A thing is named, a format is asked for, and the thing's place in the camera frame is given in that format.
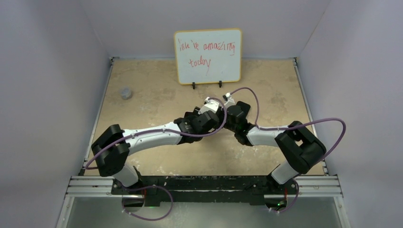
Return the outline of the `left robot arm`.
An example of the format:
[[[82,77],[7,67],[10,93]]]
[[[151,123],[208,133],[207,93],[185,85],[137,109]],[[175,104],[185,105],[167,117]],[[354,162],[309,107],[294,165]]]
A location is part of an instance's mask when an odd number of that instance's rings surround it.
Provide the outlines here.
[[[113,176],[129,194],[137,194],[142,182],[137,169],[126,161],[130,155],[158,146],[198,142],[219,129],[223,118],[224,111],[219,108],[201,114],[186,112],[183,118],[147,129],[124,130],[113,124],[91,145],[92,161],[101,177]]]

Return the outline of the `black phone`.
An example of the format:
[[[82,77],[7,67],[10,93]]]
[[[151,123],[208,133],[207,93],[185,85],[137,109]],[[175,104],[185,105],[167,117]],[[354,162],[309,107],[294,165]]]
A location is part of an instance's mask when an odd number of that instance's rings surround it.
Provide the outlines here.
[[[237,105],[241,108],[241,110],[244,112],[244,114],[247,116],[251,106],[248,103],[242,102],[242,101],[238,101]]]

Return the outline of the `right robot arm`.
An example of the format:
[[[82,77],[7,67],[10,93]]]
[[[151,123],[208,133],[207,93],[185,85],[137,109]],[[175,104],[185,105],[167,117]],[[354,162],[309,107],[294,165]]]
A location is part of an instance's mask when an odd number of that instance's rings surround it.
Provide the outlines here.
[[[234,132],[242,145],[273,146],[281,150],[286,160],[268,175],[267,188],[272,193],[279,193],[298,174],[306,174],[326,153],[326,147],[299,121],[264,131],[249,123],[246,116],[242,106],[230,106],[224,128]]]

